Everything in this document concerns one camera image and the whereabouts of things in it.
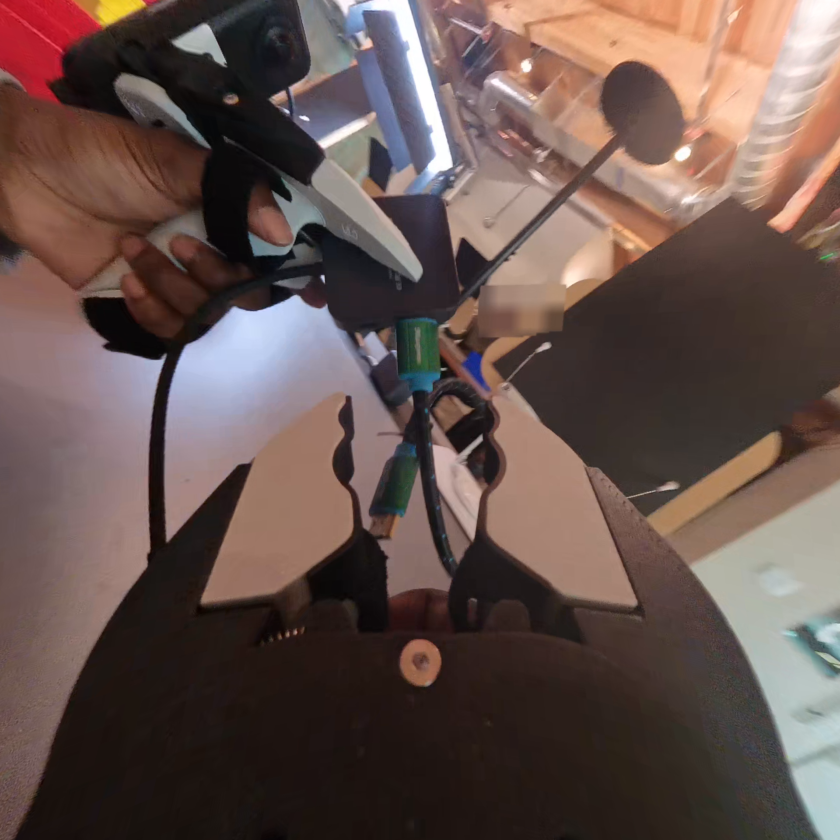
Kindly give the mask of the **black board wooden backing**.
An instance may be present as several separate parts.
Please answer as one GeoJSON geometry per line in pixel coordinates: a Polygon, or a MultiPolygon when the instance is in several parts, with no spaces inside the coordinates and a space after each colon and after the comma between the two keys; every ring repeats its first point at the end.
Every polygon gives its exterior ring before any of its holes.
{"type": "Polygon", "coordinates": [[[663,535],[705,481],[838,386],[838,265],[727,200],[571,305],[499,372],[663,535]]]}

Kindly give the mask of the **person's left hand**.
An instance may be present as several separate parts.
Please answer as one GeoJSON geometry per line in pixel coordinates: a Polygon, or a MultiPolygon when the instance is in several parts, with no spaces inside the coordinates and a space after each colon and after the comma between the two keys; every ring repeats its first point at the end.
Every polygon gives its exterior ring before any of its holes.
{"type": "Polygon", "coordinates": [[[221,291],[253,277],[196,238],[147,234],[197,209],[208,151],[182,136],[1,90],[2,240],[77,290],[123,257],[125,319],[163,343],[221,291]]]}

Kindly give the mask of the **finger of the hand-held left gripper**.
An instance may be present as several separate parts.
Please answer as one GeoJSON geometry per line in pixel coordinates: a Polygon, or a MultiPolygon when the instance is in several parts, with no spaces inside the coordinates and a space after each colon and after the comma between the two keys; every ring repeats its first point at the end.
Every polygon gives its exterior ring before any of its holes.
{"type": "Polygon", "coordinates": [[[280,208],[290,230],[298,235],[315,225],[361,249],[379,264],[418,282],[424,268],[402,232],[359,183],[330,159],[324,159],[308,183],[280,174],[289,198],[280,208]]]}

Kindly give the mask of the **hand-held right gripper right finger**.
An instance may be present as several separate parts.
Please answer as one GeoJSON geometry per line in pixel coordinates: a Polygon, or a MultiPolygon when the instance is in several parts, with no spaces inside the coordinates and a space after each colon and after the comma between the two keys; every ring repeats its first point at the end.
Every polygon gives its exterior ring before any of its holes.
{"type": "Polygon", "coordinates": [[[580,457],[510,401],[492,401],[500,472],[482,505],[484,533],[565,601],[636,608],[634,588],[580,457]]]}

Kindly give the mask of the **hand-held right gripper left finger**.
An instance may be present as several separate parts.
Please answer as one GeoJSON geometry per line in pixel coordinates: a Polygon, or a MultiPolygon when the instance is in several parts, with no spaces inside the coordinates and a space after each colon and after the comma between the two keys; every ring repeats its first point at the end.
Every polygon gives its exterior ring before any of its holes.
{"type": "Polygon", "coordinates": [[[201,607],[307,607],[308,582],[361,528],[351,399],[336,392],[257,453],[206,582],[201,607]]]}

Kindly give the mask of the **black pole stand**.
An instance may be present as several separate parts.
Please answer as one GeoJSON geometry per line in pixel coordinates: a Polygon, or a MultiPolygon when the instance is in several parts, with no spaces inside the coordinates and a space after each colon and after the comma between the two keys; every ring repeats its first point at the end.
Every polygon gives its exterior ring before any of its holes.
{"type": "Polygon", "coordinates": [[[643,165],[662,165],[677,151],[685,119],[677,96],[656,69],[628,60],[604,78],[600,111],[611,135],[603,147],[582,165],[539,212],[509,240],[465,285],[456,306],[475,298],[491,276],[503,266],[566,204],[615,152],[625,151],[643,165]]]}

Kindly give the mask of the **braided hdmi cable green plugs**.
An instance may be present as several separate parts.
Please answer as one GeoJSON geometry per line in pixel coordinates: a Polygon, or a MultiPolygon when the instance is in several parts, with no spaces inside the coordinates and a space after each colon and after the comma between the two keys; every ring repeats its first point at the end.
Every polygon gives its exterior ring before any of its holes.
{"type": "Polygon", "coordinates": [[[468,383],[453,377],[441,378],[438,323],[433,319],[410,318],[397,322],[395,363],[399,381],[409,388],[413,408],[402,440],[385,462],[374,492],[369,507],[370,533],[379,541],[392,538],[398,519],[406,513],[415,481],[420,479],[434,548],[444,571],[453,578],[459,562],[450,545],[438,489],[433,410],[444,397],[453,396],[484,422],[489,403],[468,383]]]}

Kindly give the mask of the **person's right hand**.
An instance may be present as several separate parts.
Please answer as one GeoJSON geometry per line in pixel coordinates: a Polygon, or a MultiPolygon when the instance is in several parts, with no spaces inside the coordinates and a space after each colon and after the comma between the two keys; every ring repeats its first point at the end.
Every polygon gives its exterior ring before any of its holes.
{"type": "Polygon", "coordinates": [[[422,588],[390,596],[388,628],[393,632],[451,633],[448,592],[422,588]]]}

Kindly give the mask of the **led panel light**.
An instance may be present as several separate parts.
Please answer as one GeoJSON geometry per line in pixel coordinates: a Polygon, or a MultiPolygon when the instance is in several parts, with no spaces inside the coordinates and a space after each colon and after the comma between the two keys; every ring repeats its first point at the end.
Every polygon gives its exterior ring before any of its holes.
{"type": "Polygon", "coordinates": [[[413,168],[408,192],[432,192],[431,182],[451,175],[461,154],[446,108],[451,96],[433,60],[427,2],[358,2],[346,16],[347,33],[370,42],[357,60],[394,167],[413,168]]]}

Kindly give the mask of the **black hub adapter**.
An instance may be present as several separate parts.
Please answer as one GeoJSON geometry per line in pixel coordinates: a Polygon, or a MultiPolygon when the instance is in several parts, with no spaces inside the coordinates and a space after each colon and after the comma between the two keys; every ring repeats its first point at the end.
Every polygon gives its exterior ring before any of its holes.
{"type": "Polygon", "coordinates": [[[360,248],[330,234],[321,242],[327,308],[348,333],[392,327],[403,319],[443,323],[458,307],[460,288],[446,204],[428,194],[374,199],[419,259],[419,281],[399,277],[360,248]]]}

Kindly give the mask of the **yellow plastic bin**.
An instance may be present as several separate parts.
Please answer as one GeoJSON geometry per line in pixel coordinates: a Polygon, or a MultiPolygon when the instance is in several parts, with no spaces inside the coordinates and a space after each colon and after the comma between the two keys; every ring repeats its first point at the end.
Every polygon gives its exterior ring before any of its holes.
{"type": "Polygon", "coordinates": [[[108,27],[144,10],[156,1],[90,1],[91,14],[101,27],[108,27]]]}

